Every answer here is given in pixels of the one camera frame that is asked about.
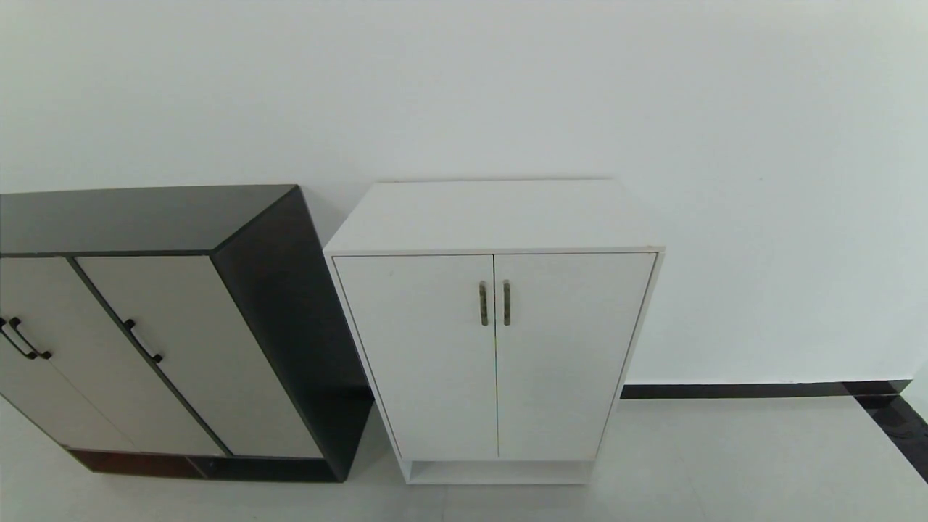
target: bottom compartment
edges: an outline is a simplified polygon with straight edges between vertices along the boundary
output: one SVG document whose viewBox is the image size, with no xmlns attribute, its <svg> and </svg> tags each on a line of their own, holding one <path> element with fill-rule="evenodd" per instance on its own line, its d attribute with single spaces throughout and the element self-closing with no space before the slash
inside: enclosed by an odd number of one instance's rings
<svg viewBox="0 0 928 522">
<path fill-rule="evenodd" d="M 412 463 L 409 484 L 586 484 L 592 461 Z"/>
<path fill-rule="evenodd" d="M 68 453 L 87 469 L 97 473 L 203 478 L 196 466 L 183 456 L 87 450 L 68 450 Z"/>
<path fill-rule="evenodd" d="M 206 478 L 267 482 L 337 482 L 322 459 L 189 457 Z"/>
<path fill-rule="evenodd" d="M 96 473 L 255 482 L 338 482 L 324 459 L 187 457 L 68 450 Z"/>
</svg>

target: white tile floor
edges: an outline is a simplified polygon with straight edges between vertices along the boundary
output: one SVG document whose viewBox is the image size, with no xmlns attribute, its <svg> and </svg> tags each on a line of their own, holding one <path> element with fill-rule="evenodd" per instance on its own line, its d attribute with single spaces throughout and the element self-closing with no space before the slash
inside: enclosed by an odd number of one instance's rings
<svg viewBox="0 0 928 522">
<path fill-rule="evenodd" d="M 928 520 L 928 485 L 852 398 L 622 401 L 589 486 L 408 487 L 374 414 L 344 484 L 86 471 L 0 399 L 0 521 Z"/>
</svg>

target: cabinet top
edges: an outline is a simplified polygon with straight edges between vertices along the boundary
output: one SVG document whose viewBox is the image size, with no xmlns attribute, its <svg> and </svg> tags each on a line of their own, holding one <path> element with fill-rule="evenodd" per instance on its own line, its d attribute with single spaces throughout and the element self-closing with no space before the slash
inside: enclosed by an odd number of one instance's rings
<svg viewBox="0 0 928 522">
<path fill-rule="evenodd" d="M 612 180 L 378 183 L 328 255 L 659 252 L 640 206 Z"/>
<path fill-rule="evenodd" d="M 205 253 L 295 185 L 0 194 L 0 254 Z"/>
</svg>

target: black cabinet top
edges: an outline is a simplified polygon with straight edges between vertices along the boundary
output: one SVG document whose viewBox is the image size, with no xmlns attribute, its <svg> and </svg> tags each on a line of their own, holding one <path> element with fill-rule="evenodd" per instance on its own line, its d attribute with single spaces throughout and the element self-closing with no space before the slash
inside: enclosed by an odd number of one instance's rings
<svg viewBox="0 0 928 522">
<path fill-rule="evenodd" d="M 296 185 L 0 194 L 0 255 L 205 254 Z"/>
</svg>

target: white cabinet top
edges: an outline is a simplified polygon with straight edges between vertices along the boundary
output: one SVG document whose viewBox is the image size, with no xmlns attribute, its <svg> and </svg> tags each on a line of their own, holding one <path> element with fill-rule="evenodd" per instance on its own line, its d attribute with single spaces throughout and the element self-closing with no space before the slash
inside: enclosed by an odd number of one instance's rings
<svg viewBox="0 0 928 522">
<path fill-rule="evenodd" d="M 328 255 L 660 252 L 612 180 L 377 183 Z"/>
</svg>

